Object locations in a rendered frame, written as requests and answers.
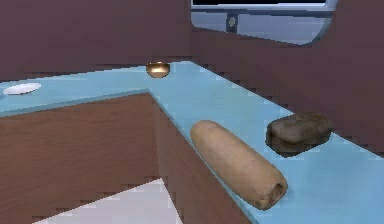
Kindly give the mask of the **copper bowl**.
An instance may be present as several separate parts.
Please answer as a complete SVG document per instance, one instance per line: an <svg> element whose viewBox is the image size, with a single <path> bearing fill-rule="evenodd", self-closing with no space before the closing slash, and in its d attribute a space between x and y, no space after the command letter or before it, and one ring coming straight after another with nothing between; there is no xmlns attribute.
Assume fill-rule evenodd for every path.
<svg viewBox="0 0 384 224"><path fill-rule="evenodd" d="M149 63L146 65L146 72L153 78L164 78L170 72L170 65L163 62Z"/></svg>

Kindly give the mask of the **long tan bread loaf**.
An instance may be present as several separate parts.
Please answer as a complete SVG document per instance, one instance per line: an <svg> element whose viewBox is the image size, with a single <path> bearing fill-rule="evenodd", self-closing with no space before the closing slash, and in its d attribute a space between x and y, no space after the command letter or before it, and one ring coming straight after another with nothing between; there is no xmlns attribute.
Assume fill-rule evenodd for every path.
<svg viewBox="0 0 384 224"><path fill-rule="evenodd" d="M250 205L268 210L285 195L288 184L282 173L218 123L195 123L190 138L210 168Z"/></svg>

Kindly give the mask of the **brown cabinet with blue worktop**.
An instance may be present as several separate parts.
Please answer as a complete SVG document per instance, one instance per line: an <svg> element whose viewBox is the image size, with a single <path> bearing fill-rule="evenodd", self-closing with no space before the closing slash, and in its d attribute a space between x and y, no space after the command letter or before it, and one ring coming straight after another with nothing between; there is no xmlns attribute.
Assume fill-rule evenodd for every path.
<svg viewBox="0 0 384 224"><path fill-rule="evenodd" d="M384 159L339 137L293 158L265 144L286 110L190 62L0 83L0 224L384 224ZM289 188L260 211L192 148L210 119L272 162Z"/></svg>

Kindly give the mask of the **dark brown bread loaf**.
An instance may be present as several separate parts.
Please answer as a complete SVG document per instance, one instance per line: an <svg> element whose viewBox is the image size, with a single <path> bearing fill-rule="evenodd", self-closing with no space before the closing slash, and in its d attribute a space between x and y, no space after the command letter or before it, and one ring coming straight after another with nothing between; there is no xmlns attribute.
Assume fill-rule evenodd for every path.
<svg viewBox="0 0 384 224"><path fill-rule="evenodd" d="M293 157L326 143L332 131L333 123L322 114L296 113L269 123L265 143L280 156Z"/></svg>

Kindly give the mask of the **grey framed window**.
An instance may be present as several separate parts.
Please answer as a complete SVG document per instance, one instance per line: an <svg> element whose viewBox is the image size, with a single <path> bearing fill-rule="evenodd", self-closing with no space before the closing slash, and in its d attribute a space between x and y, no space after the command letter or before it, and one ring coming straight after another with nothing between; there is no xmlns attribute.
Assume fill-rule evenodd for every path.
<svg viewBox="0 0 384 224"><path fill-rule="evenodd" d="M309 45L332 21L338 0L191 0L197 28Z"/></svg>

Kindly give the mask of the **white plate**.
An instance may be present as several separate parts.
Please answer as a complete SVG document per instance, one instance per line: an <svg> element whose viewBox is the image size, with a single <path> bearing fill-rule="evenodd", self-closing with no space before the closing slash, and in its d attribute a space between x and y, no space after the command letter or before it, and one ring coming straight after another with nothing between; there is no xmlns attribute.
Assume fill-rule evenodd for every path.
<svg viewBox="0 0 384 224"><path fill-rule="evenodd" d="M3 91L3 93L5 95L21 95L33 92L40 87L40 83L24 83L8 87Z"/></svg>

